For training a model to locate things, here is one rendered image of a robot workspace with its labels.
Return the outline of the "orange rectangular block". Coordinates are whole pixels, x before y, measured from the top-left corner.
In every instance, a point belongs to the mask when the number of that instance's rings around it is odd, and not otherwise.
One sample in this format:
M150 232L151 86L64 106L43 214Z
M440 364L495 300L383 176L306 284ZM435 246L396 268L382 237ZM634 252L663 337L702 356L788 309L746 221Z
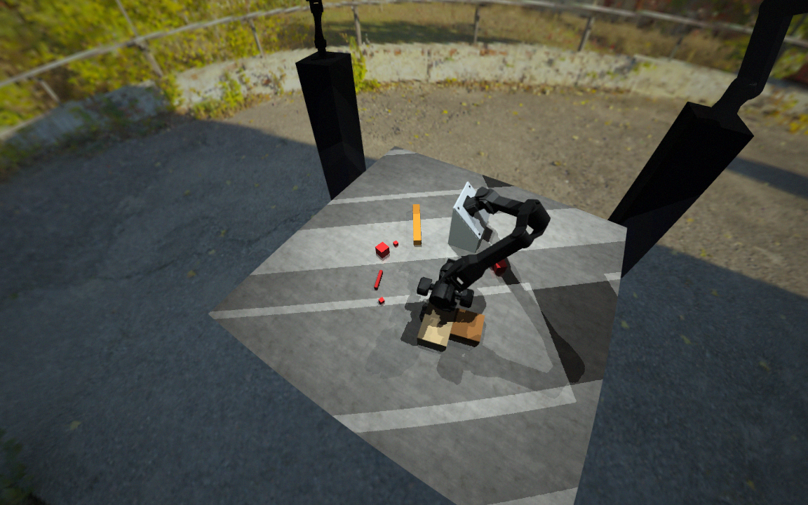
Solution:
M413 241L414 244L421 244L421 226L419 204L413 204Z

